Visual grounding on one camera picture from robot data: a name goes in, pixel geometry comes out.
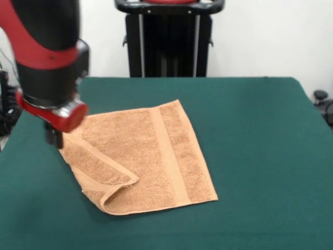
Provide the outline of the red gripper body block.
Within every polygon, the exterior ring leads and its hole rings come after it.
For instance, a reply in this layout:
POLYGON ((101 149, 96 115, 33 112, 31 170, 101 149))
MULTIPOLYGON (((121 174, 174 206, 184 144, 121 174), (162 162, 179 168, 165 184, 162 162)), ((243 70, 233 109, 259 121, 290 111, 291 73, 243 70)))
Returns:
POLYGON ((16 92, 16 100, 25 111, 41 118, 54 129, 64 133, 70 133, 76 129, 88 113, 88 106, 78 96, 57 109, 43 109, 30 105, 24 100, 20 90, 16 92))

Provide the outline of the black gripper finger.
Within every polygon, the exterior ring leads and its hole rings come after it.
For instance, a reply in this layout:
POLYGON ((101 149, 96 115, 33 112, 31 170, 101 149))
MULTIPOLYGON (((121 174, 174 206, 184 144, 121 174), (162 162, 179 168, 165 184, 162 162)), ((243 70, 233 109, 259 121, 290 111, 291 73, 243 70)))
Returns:
POLYGON ((45 138, 48 144, 54 145, 54 128, 47 121, 45 121, 45 138))
POLYGON ((61 131, 59 131, 59 130, 53 131, 53 140, 54 140, 54 146, 57 149, 63 148, 63 135, 62 135, 61 131))

